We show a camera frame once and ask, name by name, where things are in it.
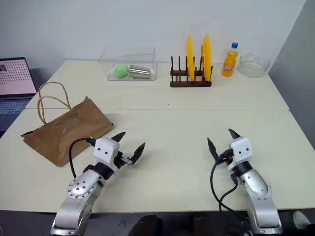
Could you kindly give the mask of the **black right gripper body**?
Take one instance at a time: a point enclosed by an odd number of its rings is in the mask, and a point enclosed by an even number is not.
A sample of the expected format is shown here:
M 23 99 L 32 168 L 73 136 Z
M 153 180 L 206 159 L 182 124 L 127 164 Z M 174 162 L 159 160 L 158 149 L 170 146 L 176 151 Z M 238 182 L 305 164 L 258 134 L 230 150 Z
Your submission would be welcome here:
M 233 150 L 230 148 L 225 150 L 217 157 L 218 164 L 226 163 L 229 165 L 233 161 Z

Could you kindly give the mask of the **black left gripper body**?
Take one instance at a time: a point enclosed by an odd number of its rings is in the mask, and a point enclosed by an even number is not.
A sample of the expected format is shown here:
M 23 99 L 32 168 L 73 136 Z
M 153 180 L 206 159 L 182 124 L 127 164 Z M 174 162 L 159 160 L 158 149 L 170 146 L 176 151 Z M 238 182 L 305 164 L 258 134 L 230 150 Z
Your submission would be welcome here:
M 123 157 L 123 153 L 118 151 L 117 156 L 114 158 L 114 165 L 120 169 L 124 165 L 131 165 L 132 161 L 128 158 Z

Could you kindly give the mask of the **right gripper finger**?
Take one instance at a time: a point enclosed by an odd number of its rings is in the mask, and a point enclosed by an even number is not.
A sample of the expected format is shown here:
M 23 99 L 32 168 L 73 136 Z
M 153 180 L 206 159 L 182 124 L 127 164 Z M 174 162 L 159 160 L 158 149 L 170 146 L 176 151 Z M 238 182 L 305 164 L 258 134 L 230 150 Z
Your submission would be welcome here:
M 230 135 L 231 135 L 231 137 L 232 137 L 232 139 L 233 140 L 236 140 L 236 139 L 239 139 L 241 136 L 236 132 L 236 131 L 234 131 L 233 129 L 228 129 L 228 131 L 229 131 L 229 133 L 230 133 Z
M 218 164 L 220 162 L 220 157 L 218 156 L 217 152 L 216 152 L 216 147 L 213 144 L 213 142 L 207 138 L 207 143 L 208 143 L 208 147 L 209 147 L 209 151 L 211 153 L 211 155 L 213 156 L 216 164 Z

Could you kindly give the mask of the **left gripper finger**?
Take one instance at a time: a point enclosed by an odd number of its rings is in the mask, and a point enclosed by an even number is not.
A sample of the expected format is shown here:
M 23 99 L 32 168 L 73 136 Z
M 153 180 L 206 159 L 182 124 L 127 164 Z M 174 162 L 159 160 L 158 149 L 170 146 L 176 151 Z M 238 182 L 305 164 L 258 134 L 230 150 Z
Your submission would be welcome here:
M 134 152 L 134 155 L 132 156 L 132 158 L 130 158 L 130 161 L 131 161 L 131 164 L 135 164 L 137 162 L 137 160 L 140 158 L 140 156 L 142 155 L 143 153 L 143 150 L 145 148 L 145 144 L 146 143 L 143 143 L 141 144 L 137 149 L 136 151 Z
M 121 132 L 121 133 L 119 133 L 119 134 L 113 136 L 113 137 L 111 138 L 111 140 L 113 140 L 113 141 L 115 141 L 115 142 L 119 142 L 119 141 L 123 138 L 123 136 L 124 136 L 125 134 L 126 134 L 125 132 Z

